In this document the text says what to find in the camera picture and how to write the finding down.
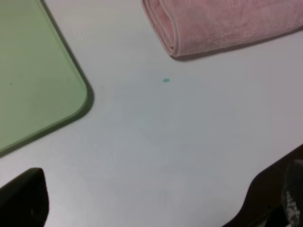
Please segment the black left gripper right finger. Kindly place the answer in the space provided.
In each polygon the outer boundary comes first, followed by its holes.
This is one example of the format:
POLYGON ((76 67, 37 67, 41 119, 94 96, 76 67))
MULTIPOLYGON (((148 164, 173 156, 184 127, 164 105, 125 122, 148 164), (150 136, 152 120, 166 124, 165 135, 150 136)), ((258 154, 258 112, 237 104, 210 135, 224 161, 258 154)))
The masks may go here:
POLYGON ((289 163, 282 190, 282 204, 292 227, 303 226, 303 160, 289 163))

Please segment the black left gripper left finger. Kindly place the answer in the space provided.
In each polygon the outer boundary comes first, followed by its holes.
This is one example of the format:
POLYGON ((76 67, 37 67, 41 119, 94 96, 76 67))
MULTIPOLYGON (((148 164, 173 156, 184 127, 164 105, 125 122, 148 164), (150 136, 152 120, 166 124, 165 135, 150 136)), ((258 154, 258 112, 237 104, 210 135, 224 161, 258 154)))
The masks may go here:
POLYGON ((43 169, 30 168, 0 188, 2 227, 43 227, 48 213, 43 169))

